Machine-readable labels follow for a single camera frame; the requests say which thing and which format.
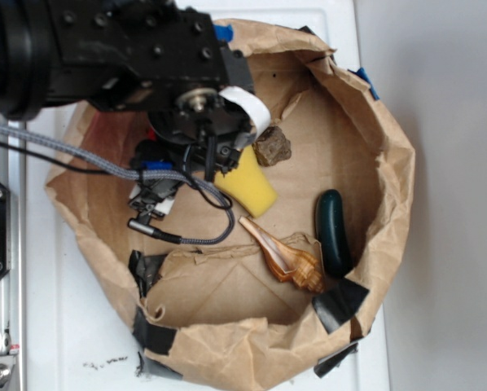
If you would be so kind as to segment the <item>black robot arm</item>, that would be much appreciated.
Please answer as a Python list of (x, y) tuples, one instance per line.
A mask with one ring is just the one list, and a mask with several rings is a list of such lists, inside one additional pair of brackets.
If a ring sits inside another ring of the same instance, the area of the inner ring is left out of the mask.
[(173, 1), (0, 1), (0, 115), (86, 101), (101, 112), (145, 112), (156, 135), (132, 166), (236, 168), (257, 126), (229, 89), (253, 92), (247, 60), (209, 14)]

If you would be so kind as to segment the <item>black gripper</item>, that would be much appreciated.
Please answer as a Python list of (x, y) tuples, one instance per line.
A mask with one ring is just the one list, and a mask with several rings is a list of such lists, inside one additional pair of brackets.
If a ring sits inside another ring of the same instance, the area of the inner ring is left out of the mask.
[(257, 138), (257, 97), (240, 86), (203, 88), (181, 95), (171, 111), (149, 113), (148, 120), (156, 140), (140, 142), (129, 163), (138, 171), (129, 197), (136, 222), (165, 217), (186, 183), (199, 190), (195, 173), (212, 183), (217, 173), (238, 167), (243, 149)]

